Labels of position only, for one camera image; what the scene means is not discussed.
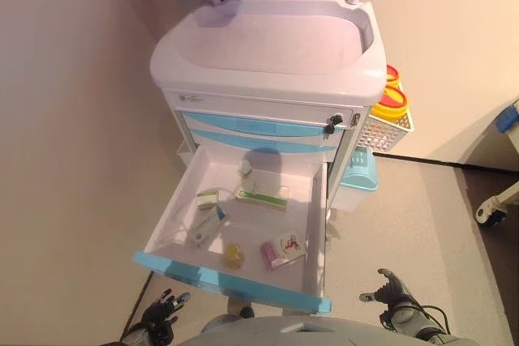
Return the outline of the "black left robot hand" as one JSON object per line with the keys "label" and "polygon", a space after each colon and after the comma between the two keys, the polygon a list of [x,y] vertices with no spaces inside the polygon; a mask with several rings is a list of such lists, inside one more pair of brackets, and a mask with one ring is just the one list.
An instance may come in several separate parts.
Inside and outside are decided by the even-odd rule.
{"label": "black left robot hand", "polygon": [[164,323],[172,324],[174,322],[174,314],[181,310],[190,299],[190,293],[181,293],[175,296],[172,289],[167,288],[144,311],[140,322],[150,328],[158,327]]}

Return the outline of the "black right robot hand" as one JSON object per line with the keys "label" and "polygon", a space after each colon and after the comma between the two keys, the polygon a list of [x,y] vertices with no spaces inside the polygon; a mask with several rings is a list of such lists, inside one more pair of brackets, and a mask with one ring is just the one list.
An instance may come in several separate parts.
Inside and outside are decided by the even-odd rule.
{"label": "black right robot hand", "polygon": [[364,303],[379,302],[385,304],[389,310],[404,302],[411,302],[411,294],[405,283],[391,270],[379,268],[377,273],[382,275],[386,282],[374,292],[361,293],[359,300]]}

